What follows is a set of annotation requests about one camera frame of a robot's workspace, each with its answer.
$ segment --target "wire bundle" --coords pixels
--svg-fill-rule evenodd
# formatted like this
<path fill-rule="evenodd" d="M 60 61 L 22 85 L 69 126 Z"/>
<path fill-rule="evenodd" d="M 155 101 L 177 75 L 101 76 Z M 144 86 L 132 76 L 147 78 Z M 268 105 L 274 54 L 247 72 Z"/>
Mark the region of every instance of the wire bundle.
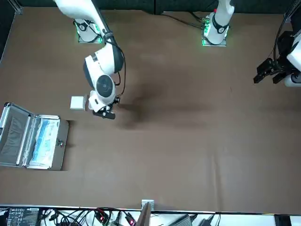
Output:
<path fill-rule="evenodd" d="M 37 226 L 39 226 L 42 221 L 44 221 L 45 226 L 47 226 L 47 223 L 46 223 L 47 218 L 49 218 L 49 221 L 54 221 L 54 224 L 56 226 L 83 226 L 84 222 L 86 223 L 86 225 L 88 225 L 87 215 L 94 211 L 94 217 L 93 217 L 93 222 L 92 222 L 92 225 L 93 225 L 96 214 L 98 212 L 104 213 L 105 210 L 108 210 L 110 212 L 109 219 L 107 220 L 106 224 L 104 225 L 104 226 L 107 226 L 111 219 L 112 210 L 117 210 L 117 209 L 96 208 L 96 209 L 75 210 L 68 215 L 63 214 L 58 209 L 47 209 L 47 210 L 44 210 L 44 213 L 40 215 L 39 220 L 37 222 Z M 78 215 L 75 218 L 72 217 L 72 215 L 75 214 L 76 212 L 79 212 Z"/>

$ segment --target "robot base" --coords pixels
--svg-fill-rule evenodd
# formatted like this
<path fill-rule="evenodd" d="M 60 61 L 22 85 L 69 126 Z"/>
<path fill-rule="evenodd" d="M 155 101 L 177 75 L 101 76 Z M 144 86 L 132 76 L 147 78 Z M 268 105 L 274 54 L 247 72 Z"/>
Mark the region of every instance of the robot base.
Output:
<path fill-rule="evenodd" d="M 204 34 L 202 34 L 202 46 L 218 46 L 218 47 L 226 47 L 227 46 L 227 42 L 226 40 L 224 39 L 221 44 L 218 44 L 218 45 L 214 45 L 214 44 L 211 44 L 206 37 L 204 37 Z"/>

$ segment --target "brown table surface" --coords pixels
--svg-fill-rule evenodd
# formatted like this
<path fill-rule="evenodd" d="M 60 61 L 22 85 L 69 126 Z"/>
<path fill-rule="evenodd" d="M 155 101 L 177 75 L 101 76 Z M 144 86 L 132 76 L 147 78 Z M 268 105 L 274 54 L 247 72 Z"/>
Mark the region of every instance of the brown table surface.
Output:
<path fill-rule="evenodd" d="M 78 44 L 57 8 L 16 16 L 0 104 L 71 126 L 63 171 L 0 168 L 0 203 L 139 208 L 154 199 L 158 210 L 300 214 L 301 89 L 271 77 L 253 84 L 282 15 L 235 14 L 226 48 L 202 47 L 199 29 L 168 17 L 104 15 L 127 60 L 114 121 L 69 109 L 91 90 L 82 66 L 100 45 Z"/>

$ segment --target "case lid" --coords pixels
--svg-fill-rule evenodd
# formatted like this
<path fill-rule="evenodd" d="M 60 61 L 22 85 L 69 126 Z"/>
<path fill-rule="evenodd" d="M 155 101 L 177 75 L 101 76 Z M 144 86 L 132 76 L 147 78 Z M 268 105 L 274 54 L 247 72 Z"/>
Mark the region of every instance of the case lid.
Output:
<path fill-rule="evenodd" d="M 14 103 L 5 103 L 0 118 L 0 164 L 22 165 L 35 114 Z"/>

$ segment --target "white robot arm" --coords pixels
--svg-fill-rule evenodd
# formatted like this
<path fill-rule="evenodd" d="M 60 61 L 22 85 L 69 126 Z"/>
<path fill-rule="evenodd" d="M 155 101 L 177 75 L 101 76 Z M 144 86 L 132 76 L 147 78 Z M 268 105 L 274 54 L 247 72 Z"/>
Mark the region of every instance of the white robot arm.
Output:
<path fill-rule="evenodd" d="M 93 109 L 93 114 L 114 119 L 115 114 L 111 110 L 113 104 L 119 103 L 119 97 L 116 97 L 115 83 L 111 75 L 119 72 L 123 67 L 122 50 L 93 0 L 55 0 L 55 2 L 66 16 L 89 20 L 98 26 L 105 46 L 86 57 L 84 62 L 86 79 L 94 89 L 90 93 L 89 105 Z"/>
<path fill-rule="evenodd" d="M 211 45 L 219 45 L 225 39 L 233 13 L 233 0 L 219 0 L 216 12 L 207 16 L 209 28 L 204 37 Z"/>

